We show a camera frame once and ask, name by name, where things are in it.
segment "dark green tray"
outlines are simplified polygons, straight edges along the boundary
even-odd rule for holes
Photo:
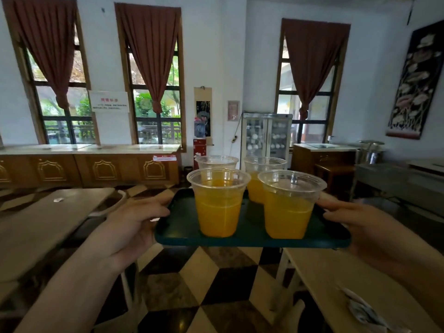
[[[350,245],[350,233],[339,223],[326,221],[324,210],[317,205],[303,239],[274,239],[265,231],[264,207],[248,199],[244,193],[237,230],[233,236],[207,237],[199,230],[194,192],[177,191],[170,205],[171,214],[160,218],[155,238],[170,246],[268,246],[279,248],[345,248]]]

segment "tied curtain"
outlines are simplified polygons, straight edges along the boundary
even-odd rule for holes
[[[321,89],[350,32],[349,24],[282,19],[291,73],[302,107],[301,120]]]
[[[180,8],[116,3],[115,11],[137,67],[153,101],[160,101],[167,87],[180,26]]]
[[[53,89],[58,106],[68,110],[76,0],[3,0],[3,6],[13,32],[23,40]]]

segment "hand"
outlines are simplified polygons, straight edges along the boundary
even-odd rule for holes
[[[79,250],[94,259],[106,261],[115,272],[121,273],[155,243],[156,222],[152,219],[170,214],[162,204],[168,204],[171,198],[172,195],[161,193],[143,200],[128,201],[112,212]]]
[[[352,254],[392,277],[398,278],[435,255],[418,235],[373,206],[342,202],[328,195],[321,196],[317,204],[329,211],[325,219],[347,225]]]

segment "clear plastic cup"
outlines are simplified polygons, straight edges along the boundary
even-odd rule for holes
[[[314,202],[327,183],[292,170],[259,173],[265,191],[265,229],[272,238],[300,239],[305,235]]]
[[[192,171],[186,179],[194,190],[200,231],[209,237],[233,235],[251,176],[240,170],[204,168]]]
[[[196,162],[199,169],[202,168],[219,168],[219,169],[236,169],[236,164],[239,162],[237,157],[230,157],[227,155],[203,155],[196,157]]]
[[[245,172],[251,175],[251,181],[247,187],[248,197],[253,202],[264,204],[265,193],[258,174],[266,170],[284,170],[287,161],[278,157],[246,157],[244,162]]]

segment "lotus painting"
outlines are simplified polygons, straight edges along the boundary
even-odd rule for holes
[[[444,20],[410,39],[386,135],[420,139],[444,62]]]

